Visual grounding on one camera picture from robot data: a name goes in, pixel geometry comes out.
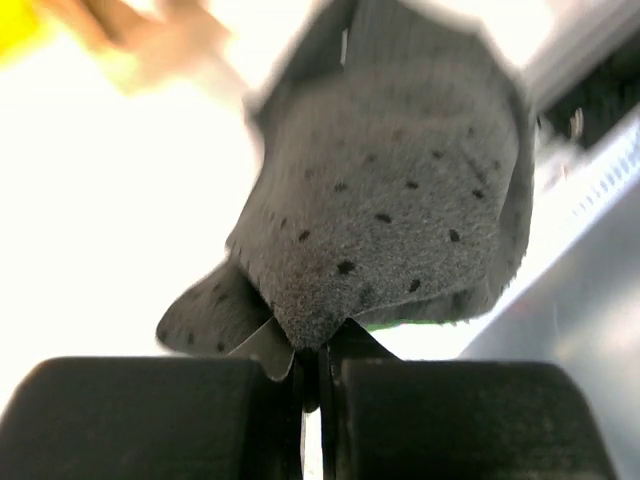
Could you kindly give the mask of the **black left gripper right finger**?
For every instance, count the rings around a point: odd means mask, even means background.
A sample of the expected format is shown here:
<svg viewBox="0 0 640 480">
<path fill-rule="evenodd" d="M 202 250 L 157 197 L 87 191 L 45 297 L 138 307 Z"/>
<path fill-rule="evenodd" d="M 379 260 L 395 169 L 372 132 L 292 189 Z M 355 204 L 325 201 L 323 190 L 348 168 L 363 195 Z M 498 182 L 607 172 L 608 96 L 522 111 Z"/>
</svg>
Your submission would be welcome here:
<svg viewBox="0 0 640 480">
<path fill-rule="evenodd" d="M 404 361 L 354 321 L 319 351 L 328 479 L 613 479 L 581 390 L 559 367 Z"/>
</svg>

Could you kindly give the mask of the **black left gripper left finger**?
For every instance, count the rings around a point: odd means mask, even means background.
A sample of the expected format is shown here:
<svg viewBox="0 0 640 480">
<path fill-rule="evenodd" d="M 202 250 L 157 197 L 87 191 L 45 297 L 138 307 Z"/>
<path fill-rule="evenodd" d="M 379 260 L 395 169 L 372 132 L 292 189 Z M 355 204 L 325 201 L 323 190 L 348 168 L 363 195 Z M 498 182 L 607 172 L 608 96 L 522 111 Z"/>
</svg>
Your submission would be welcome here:
<svg viewBox="0 0 640 480">
<path fill-rule="evenodd" d="M 1 419 L 5 479 L 298 479 L 302 380 L 275 321 L 225 356 L 59 357 Z"/>
</svg>

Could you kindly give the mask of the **wooden clothes rack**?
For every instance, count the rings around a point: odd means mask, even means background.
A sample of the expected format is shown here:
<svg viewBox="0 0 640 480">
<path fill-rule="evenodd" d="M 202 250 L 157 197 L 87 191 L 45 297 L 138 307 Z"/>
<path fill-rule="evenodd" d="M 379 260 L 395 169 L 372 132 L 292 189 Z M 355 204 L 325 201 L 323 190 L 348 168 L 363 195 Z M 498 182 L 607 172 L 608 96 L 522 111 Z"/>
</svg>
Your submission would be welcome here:
<svg viewBox="0 0 640 480">
<path fill-rule="evenodd" d="M 72 32 L 104 75 L 123 93 L 134 94 L 218 59 L 231 31 L 201 1 L 160 1 L 162 18 L 126 1 L 39 1 L 37 5 Z"/>
</svg>

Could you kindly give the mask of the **aluminium mounting rail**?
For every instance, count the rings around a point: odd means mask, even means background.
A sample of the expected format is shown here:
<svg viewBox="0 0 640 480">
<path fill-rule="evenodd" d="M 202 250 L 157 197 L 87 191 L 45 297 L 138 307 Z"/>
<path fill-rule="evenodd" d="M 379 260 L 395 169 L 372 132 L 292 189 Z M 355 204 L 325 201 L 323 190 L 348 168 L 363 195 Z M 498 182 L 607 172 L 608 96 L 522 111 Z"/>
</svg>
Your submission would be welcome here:
<svg viewBox="0 0 640 480">
<path fill-rule="evenodd" d="M 639 475 L 639 42 L 564 100 L 583 154 L 536 205 L 527 283 L 466 359 L 561 366 L 584 390 L 623 479 Z"/>
</svg>

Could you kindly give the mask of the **grey polka dot skirt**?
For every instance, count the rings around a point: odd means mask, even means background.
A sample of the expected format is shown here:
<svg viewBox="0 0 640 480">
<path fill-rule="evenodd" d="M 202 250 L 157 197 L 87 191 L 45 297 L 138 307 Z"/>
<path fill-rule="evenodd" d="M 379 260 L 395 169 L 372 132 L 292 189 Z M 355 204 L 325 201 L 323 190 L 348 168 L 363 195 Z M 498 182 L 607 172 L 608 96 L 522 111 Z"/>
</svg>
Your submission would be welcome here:
<svg viewBox="0 0 640 480">
<path fill-rule="evenodd" d="M 348 319 L 493 308 L 527 250 L 535 116 L 477 34 L 398 1 L 332 1 L 253 114 L 257 182 L 227 259 L 156 335 L 226 353 L 269 320 L 314 350 Z"/>
</svg>

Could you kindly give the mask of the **yellow plastic tray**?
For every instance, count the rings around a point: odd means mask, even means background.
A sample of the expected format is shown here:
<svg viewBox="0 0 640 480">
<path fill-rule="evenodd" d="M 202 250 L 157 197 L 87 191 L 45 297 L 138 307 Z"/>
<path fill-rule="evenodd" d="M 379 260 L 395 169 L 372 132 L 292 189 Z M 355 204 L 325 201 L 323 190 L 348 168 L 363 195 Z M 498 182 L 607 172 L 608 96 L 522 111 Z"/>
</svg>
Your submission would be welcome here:
<svg viewBox="0 0 640 480">
<path fill-rule="evenodd" d="M 48 48 L 55 26 L 39 1 L 1 0 L 1 73 Z"/>
</svg>

